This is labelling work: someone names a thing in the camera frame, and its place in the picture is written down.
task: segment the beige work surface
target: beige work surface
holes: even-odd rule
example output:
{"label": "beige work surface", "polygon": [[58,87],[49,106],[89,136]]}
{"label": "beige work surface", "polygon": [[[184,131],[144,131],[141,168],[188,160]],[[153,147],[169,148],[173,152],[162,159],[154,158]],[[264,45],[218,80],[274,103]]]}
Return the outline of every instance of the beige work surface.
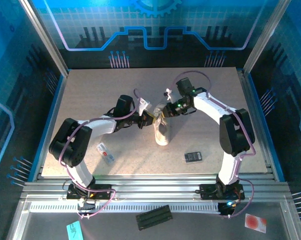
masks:
{"label": "beige work surface", "polygon": [[[212,81],[211,94],[223,103],[240,109],[247,108],[244,93],[234,67],[224,68],[139,68],[72,70],[66,82],[53,137],[66,118],[88,120],[100,117],[115,107],[120,95],[133,95],[138,88],[141,97],[152,103],[166,101],[163,93],[173,79],[183,71],[200,70]],[[208,81],[196,73],[187,74],[193,86],[208,87]],[[95,175],[133,174],[215,174],[223,160],[219,143],[219,126],[205,113],[170,118],[171,140],[167,146],[155,142],[154,127],[140,130],[136,125],[105,134],[96,140],[85,155],[89,171]],[[108,166],[97,151],[103,142],[115,157]],[[266,166],[259,143],[257,154],[244,159],[242,173],[265,173]],[[203,161],[186,163],[184,153],[201,152]],[[65,176],[65,170],[48,153],[42,176]]]}

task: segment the cable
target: cable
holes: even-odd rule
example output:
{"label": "cable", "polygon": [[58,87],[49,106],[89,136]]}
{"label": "cable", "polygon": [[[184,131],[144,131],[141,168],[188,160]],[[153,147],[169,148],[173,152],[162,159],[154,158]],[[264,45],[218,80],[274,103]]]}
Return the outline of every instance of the cable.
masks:
{"label": "cable", "polygon": [[[246,138],[246,140],[247,140],[247,142],[248,142],[248,144],[249,144],[249,147],[250,147],[251,150],[252,150],[252,153],[245,153],[245,154],[241,155],[241,156],[239,157],[239,160],[242,161],[244,157],[254,156],[254,155],[256,154],[256,150],[255,150],[255,148],[254,148],[254,146],[253,146],[253,143],[252,143],[252,141],[251,141],[251,139],[250,139],[250,136],[248,135],[248,133],[247,133],[245,127],[244,127],[244,124],[243,124],[241,118],[237,115],[236,112],[230,110],[227,106],[225,106],[225,105],[221,104],[220,102],[216,101],[215,99],[212,99],[212,98],[211,98],[211,96],[210,96],[209,93],[210,93],[210,90],[211,90],[211,88],[212,88],[212,81],[211,81],[211,79],[209,78],[209,76],[207,76],[207,75],[206,75],[205,73],[203,73],[202,71],[198,71],[198,70],[188,70],[188,71],[184,71],[184,72],[180,73],[177,77],[175,77],[175,79],[174,79],[172,85],[170,86],[170,89],[172,89],[172,88],[174,87],[174,85],[179,81],[179,79],[180,79],[181,76],[183,76],[183,75],[185,75],[185,74],[188,74],[188,73],[198,73],[198,74],[201,74],[201,75],[205,76],[205,77],[207,78],[208,82],[209,82],[209,87],[208,87],[208,89],[207,89],[207,91],[206,91],[206,97],[207,97],[207,99],[210,100],[211,102],[213,102],[214,104],[218,105],[219,107],[221,107],[221,108],[224,109],[225,111],[227,111],[227,112],[233,114],[233,115],[235,116],[236,120],[238,121],[239,126],[240,126],[240,128],[242,129],[242,131],[243,131],[243,133],[244,133],[244,135],[245,135],[245,138]],[[239,164],[236,165],[235,173],[237,173],[238,171],[239,171]],[[252,202],[252,200],[253,200],[253,197],[254,197],[254,185],[252,184],[252,182],[249,181],[249,180],[247,180],[247,179],[241,179],[241,178],[238,177],[238,175],[236,175],[236,177],[237,177],[237,179],[239,179],[240,181],[242,180],[242,181],[244,181],[244,182],[248,182],[248,183],[251,185],[251,187],[252,187],[251,197],[250,197],[250,200],[248,201],[248,203],[245,205],[245,207],[244,207],[241,211],[239,211],[239,212],[236,213],[236,214],[232,214],[231,216],[229,216],[229,218],[236,217],[236,216],[238,216],[239,214],[241,214],[245,209],[247,209],[248,206],[251,204],[251,202]]]}
{"label": "cable", "polygon": [[104,192],[112,192],[112,195],[111,197],[109,198],[109,200],[104,204],[104,206],[98,210],[97,212],[95,213],[91,213],[87,216],[83,216],[83,215],[80,215],[79,213],[77,213],[78,215],[80,215],[80,217],[83,219],[83,218],[90,218],[90,217],[93,217],[95,216],[96,214],[100,213],[114,198],[115,194],[116,194],[116,190],[115,189],[101,189],[101,190],[95,190],[95,189],[89,189],[89,188],[86,188],[82,185],[80,185],[76,180],[75,178],[72,176],[72,174],[70,173],[70,171],[68,170],[67,168],[67,165],[65,163],[62,162],[62,159],[63,159],[63,155],[66,151],[66,148],[69,146],[71,140],[73,139],[73,137],[76,135],[76,133],[82,128],[84,127],[85,125],[91,123],[91,122],[95,122],[95,121],[98,121],[98,120],[123,120],[123,119],[126,119],[130,116],[132,116],[138,109],[139,105],[140,105],[140,101],[141,101],[141,97],[140,97],[140,93],[138,91],[137,88],[135,88],[133,90],[133,93],[135,95],[135,97],[138,99],[138,104],[134,107],[133,111],[130,112],[129,114],[125,115],[125,116],[122,116],[122,117],[107,117],[107,118],[104,118],[104,117],[97,117],[97,118],[92,118],[90,120],[87,120],[85,122],[83,122],[82,124],[80,124],[73,132],[72,134],[69,136],[67,142],[65,143],[63,149],[61,150],[60,152],[60,155],[59,155],[59,158],[58,158],[58,162],[60,165],[62,165],[64,168],[66,168],[66,171],[67,171],[67,174],[69,175],[70,179],[78,186],[80,187],[81,189],[83,190],[86,190],[88,191],[88,194],[91,192],[91,193],[104,193]]}

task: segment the gear graphic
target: gear graphic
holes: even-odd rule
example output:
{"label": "gear graphic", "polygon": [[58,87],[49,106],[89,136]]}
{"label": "gear graphic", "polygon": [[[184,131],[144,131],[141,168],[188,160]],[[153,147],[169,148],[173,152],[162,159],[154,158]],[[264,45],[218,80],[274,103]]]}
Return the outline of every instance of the gear graphic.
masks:
{"label": "gear graphic", "polygon": [[177,9],[177,4],[181,4],[181,0],[130,0],[135,9],[140,14],[146,14],[147,17],[158,16],[164,17],[164,14],[170,14],[172,10]]}
{"label": "gear graphic", "polygon": [[19,19],[21,6],[18,0],[0,0],[0,13],[10,23],[13,24]]}

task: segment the purple cable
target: purple cable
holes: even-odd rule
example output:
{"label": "purple cable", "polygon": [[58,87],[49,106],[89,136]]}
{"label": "purple cable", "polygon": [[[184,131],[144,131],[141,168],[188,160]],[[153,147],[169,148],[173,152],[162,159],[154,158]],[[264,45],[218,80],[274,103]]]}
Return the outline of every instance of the purple cable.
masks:
{"label": "purple cable", "polygon": [[140,97],[140,93],[138,91],[137,88],[134,89],[133,91],[135,97],[138,99],[138,104],[136,104],[135,108],[133,109],[133,111],[129,114],[127,114],[126,116],[122,116],[122,117],[107,117],[107,118],[103,118],[103,117],[97,117],[97,118],[92,118],[88,121],[85,121],[83,122],[82,124],[80,124],[73,132],[72,134],[69,136],[67,142],[65,143],[63,149],[61,150],[60,152],[60,155],[59,155],[59,158],[58,158],[58,162],[60,163],[60,165],[62,165],[64,168],[66,168],[66,171],[67,171],[67,174],[69,175],[70,179],[78,186],[80,187],[81,189],[83,190],[86,190],[88,191],[88,194],[89,192],[92,192],[92,193],[103,193],[103,192],[113,192],[112,196],[109,198],[109,200],[104,204],[104,206],[98,210],[97,212],[95,213],[91,213],[90,215],[87,215],[87,216],[83,216],[83,215],[80,215],[79,213],[77,213],[78,215],[81,216],[81,218],[90,218],[90,217],[93,217],[95,216],[96,214],[98,214],[99,212],[101,212],[111,201],[112,199],[114,198],[115,194],[116,194],[116,190],[115,189],[101,189],[101,190],[95,190],[95,189],[89,189],[89,188],[86,188],[82,185],[80,185],[76,180],[75,178],[72,176],[72,174],[70,173],[70,171],[67,169],[67,166],[65,163],[62,162],[62,159],[63,159],[63,155],[66,151],[66,148],[69,146],[71,140],[73,139],[73,137],[75,136],[75,134],[85,125],[91,123],[91,122],[94,122],[94,121],[98,121],[98,120],[123,120],[123,119],[126,119],[130,116],[132,116],[138,109],[139,105],[140,105],[140,101],[141,101],[141,97]]}
{"label": "purple cable", "polygon": [[[241,156],[239,157],[239,160],[242,161],[244,157],[254,156],[254,155],[256,154],[256,150],[255,150],[255,148],[254,148],[254,146],[253,146],[253,143],[252,143],[252,141],[251,141],[251,139],[250,139],[250,136],[248,135],[248,133],[247,133],[245,127],[244,127],[244,124],[243,124],[241,118],[240,118],[234,111],[230,110],[230,109],[229,109],[228,107],[226,107],[225,105],[219,103],[218,101],[216,101],[216,100],[214,100],[214,99],[212,99],[212,98],[210,97],[209,92],[210,92],[210,90],[211,90],[211,88],[212,88],[212,81],[211,81],[211,79],[210,79],[205,73],[203,73],[203,72],[201,72],[201,71],[198,71],[198,70],[188,70],[188,71],[184,71],[184,72],[180,73],[177,77],[175,77],[175,79],[174,79],[172,85],[170,86],[170,89],[172,90],[172,88],[174,87],[174,85],[177,83],[177,81],[180,79],[181,76],[183,76],[183,75],[185,75],[185,74],[188,74],[188,73],[198,73],[198,74],[201,74],[201,75],[205,76],[205,77],[207,78],[208,82],[209,82],[209,87],[208,87],[208,89],[207,89],[207,91],[206,91],[206,97],[207,97],[207,99],[210,100],[211,102],[213,102],[214,104],[218,105],[219,107],[221,107],[221,108],[224,109],[225,111],[227,111],[227,112],[233,114],[233,115],[235,116],[236,120],[238,121],[238,123],[239,123],[239,125],[240,125],[240,128],[242,129],[242,131],[243,131],[243,133],[244,133],[244,135],[245,135],[245,138],[246,138],[246,140],[247,140],[247,142],[248,142],[248,144],[249,144],[249,146],[250,146],[250,148],[251,148],[251,150],[252,150],[252,153],[245,153],[245,154],[241,155]],[[231,215],[229,218],[236,217],[236,216],[238,216],[239,214],[241,214],[243,211],[245,211],[245,210],[248,208],[248,206],[251,204],[251,202],[252,202],[252,200],[253,200],[253,197],[254,197],[254,185],[252,184],[252,182],[249,181],[249,180],[247,180],[247,179],[242,179],[242,178],[239,178],[239,177],[238,177],[238,174],[239,174],[239,164],[236,165],[235,174],[236,174],[235,176],[237,177],[237,179],[239,179],[240,181],[248,182],[248,183],[251,185],[252,190],[251,190],[251,197],[250,197],[250,200],[248,201],[248,203],[246,204],[246,206],[245,206],[242,210],[240,210],[238,213],[235,213],[235,214]]]}

